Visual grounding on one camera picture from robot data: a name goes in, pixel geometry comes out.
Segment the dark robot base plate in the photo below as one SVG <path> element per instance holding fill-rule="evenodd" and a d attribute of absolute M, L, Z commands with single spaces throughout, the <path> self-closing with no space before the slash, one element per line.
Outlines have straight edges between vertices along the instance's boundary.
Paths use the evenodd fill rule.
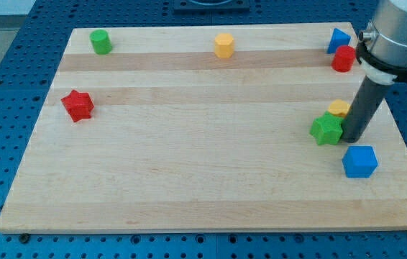
<path fill-rule="evenodd" d="M 175 13 L 250 10 L 250 0 L 172 0 L 171 3 Z"/>

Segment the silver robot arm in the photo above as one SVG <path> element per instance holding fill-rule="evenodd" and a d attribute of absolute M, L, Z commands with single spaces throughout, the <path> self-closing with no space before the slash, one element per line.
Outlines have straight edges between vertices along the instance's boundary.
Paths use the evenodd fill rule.
<path fill-rule="evenodd" d="M 356 59 L 365 77 L 342 122 L 341 140 L 360 139 L 390 87 L 407 83 L 407 0 L 382 0 L 360 31 Z"/>

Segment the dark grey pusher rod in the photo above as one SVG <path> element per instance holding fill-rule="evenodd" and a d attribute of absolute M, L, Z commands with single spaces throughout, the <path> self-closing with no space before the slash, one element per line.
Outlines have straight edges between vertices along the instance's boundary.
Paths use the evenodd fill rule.
<path fill-rule="evenodd" d="M 376 83 L 365 76 L 342 121 L 341 140 L 354 143 L 361 138 L 389 89 L 390 86 Z"/>

